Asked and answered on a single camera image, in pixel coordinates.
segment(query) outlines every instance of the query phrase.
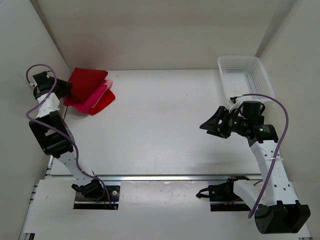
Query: folded fabric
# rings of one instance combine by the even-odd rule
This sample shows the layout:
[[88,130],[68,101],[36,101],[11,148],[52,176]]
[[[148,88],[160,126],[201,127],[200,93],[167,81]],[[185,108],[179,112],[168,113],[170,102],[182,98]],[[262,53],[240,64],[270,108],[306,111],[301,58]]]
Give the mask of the folded fabric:
[[106,90],[111,87],[112,83],[112,80],[106,79],[105,82],[98,86],[98,88],[84,103],[76,102],[71,97],[66,97],[63,104],[67,107],[72,106],[81,113],[88,114],[90,109],[96,106],[96,104],[100,101]]
[[99,102],[89,110],[89,113],[91,115],[95,115],[99,112],[101,112],[105,107],[107,107],[110,103],[112,103],[116,99],[116,96],[114,93],[110,90],[107,89]]
[[107,71],[76,67],[69,78],[72,83],[69,98],[74,102],[84,103],[104,82]]

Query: white plastic basket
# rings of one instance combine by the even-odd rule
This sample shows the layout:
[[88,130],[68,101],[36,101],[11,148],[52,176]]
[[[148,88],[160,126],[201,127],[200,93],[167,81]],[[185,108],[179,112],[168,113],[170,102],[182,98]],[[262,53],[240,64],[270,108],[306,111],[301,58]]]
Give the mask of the white plastic basket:
[[[264,94],[275,97],[267,73],[259,58],[255,56],[220,56],[218,65],[224,94],[228,101],[242,94]],[[260,96],[244,96],[239,100],[258,100],[262,103],[270,99]]]

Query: white table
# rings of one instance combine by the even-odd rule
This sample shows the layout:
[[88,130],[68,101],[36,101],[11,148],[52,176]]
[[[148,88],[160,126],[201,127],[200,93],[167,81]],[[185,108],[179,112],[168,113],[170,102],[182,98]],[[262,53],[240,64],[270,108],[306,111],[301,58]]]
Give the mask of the white table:
[[297,234],[257,230],[247,211],[210,212],[196,193],[206,181],[121,182],[118,210],[73,209],[73,179],[41,180],[24,233],[34,240],[299,240]]
[[[94,116],[69,107],[80,159],[98,175],[259,174],[244,137],[199,126],[227,106],[218,70],[110,71],[116,100]],[[54,161],[51,174],[69,175]]]

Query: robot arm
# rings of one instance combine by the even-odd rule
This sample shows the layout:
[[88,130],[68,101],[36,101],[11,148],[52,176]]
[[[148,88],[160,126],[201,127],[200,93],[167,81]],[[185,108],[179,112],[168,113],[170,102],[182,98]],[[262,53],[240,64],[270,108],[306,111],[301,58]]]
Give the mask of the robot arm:
[[[48,91],[53,86],[54,78],[49,77],[45,71],[34,75],[33,78],[35,80],[33,95],[40,103],[47,97]],[[36,120],[54,127],[74,141],[70,130],[59,113],[59,99],[69,94],[70,87],[70,83],[58,79],[53,93],[40,106]],[[100,199],[104,195],[104,189],[99,181],[84,175],[83,171],[78,168],[77,156],[71,142],[59,133],[51,131],[34,121],[30,121],[29,126],[42,151],[62,162],[75,177],[77,184],[72,185],[75,191],[90,199]]]
[[[253,186],[253,182],[248,180],[234,181],[233,193],[255,211],[255,223],[262,234],[297,233],[309,218],[310,210],[308,205],[299,203],[280,154],[277,153],[276,158],[273,158],[279,141],[276,130],[272,125],[264,124],[261,114],[265,107],[262,107],[261,102],[244,101],[238,106],[231,111],[220,106],[200,128],[207,130],[208,134],[224,139],[230,137],[232,132],[247,138],[262,179],[267,181],[265,198],[261,199],[255,211],[255,204],[261,193]],[[268,178],[273,160],[274,166]]]

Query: pink cloth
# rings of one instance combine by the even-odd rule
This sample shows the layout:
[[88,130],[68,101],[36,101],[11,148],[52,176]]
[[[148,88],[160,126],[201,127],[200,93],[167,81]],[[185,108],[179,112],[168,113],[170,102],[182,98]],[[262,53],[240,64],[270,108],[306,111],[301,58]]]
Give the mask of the pink cloth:
[[71,98],[66,98],[63,104],[67,107],[72,106],[83,114],[88,114],[89,110],[100,101],[106,90],[111,87],[112,83],[112,80],[106,79],[84,103],[75,102]]

